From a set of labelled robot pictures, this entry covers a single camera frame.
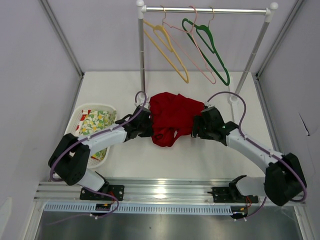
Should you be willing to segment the red skirt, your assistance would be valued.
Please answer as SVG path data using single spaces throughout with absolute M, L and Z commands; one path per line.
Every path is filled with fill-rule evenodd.
M 181 136 L 192 133 L 194 117 L 204 110 L 204 103 L 169 92 L 158 93 L 150 98 L 152 113 L 152 141 L 160 147 L 172 147 Z

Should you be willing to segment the green clothes hanger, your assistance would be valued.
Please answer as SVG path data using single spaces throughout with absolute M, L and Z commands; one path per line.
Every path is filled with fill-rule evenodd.
M 181 21 L 181 26 L 183 28 L 183 30 L 185 31 L 185 33 L 187 34 L 187 36 L 189 37 L 189 39 L 192 41 L 193 45 L 198 49 L 199 53 L 201 54 L 201 56 L 204 59 L 204 62 L 206 64 L 208 64 L 211 68 L 211 70 L 213 70 L 213 72 L 217 75 L 217 77 L 221 80 L 221 82 L 225 85 L 225 86 L 229 86 L 231 83 L 231 78 L 230 78 L 230 74 L 228 69 L 226 68 L 222 58 L 220 57 L 218 50 L 215 46 L 215 42 L 214 42 L 214 36 L 210 30 L 210 23 L 211 21 L 215 18 L 215 11 L 213 8 L 210 9 L 210 12 L 212 13 L 212 18 L 208 21 L 207 25 L 197 25 L 196 24 L 196 19 L 197 17 L 195 17 L 194 21 L 189 20 L 188 18 L 183 18 Z M 192 30 L 187 31 L 184 24 L 188 23 L 191 25 Z M 206 57 L 206 55 L 203 53 L 203 51 L 199 48 L 199 45 L 196 43 L 192 31 L 195 29 L 196 34 L 200 37 L 200 39 L 202 40 L 202 42 L 206 45 L 206 47 L 209 49 L 209 51 L 216 56 L 216 58 L 218 59 L 225 75 L 226 75 L 226 80 L 222 77 L 222 75 L 217 71 L 217 69 L 214 67 L 214 65 L 209 61 L 209 59 Z M 206 40 L 204 39 L 204 37 L 201 35 L 201 31 L 204 32 L 209 40 L 209 43 L 206 42 Z

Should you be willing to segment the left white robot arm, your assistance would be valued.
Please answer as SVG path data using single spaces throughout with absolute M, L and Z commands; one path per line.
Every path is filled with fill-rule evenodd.
M 106 148 L 122 144 L 136 137 L 153 136 L 153 119 L 149 109 L 137 106 L 133 114 L 117 120 L 110 127 L 88 136 L 65 134 L 48 161 L 50 178 L 56 173 L 67 185 L 90 189 L 97 200 L 108 196 L 107 180 L 88 168 L 89 158 Z

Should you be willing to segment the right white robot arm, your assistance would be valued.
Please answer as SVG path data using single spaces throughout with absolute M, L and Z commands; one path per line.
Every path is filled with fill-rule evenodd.
M 206 107 L 194 117 L 191 136 L 216 141 L 239 152 L 264 173 L 263 177 L 241 175 L 232 180 L 228 189 L 232 201 L 239 202 L 246 196 L 264 196 L 277 206 L 283 206 L 290 201 L 297 202 L 299 194 L 303 194 L 302 201 L 306 199 L 307 182 L 298 157 L 254 142 L 239 125 L 224 122 L 216 107 Z

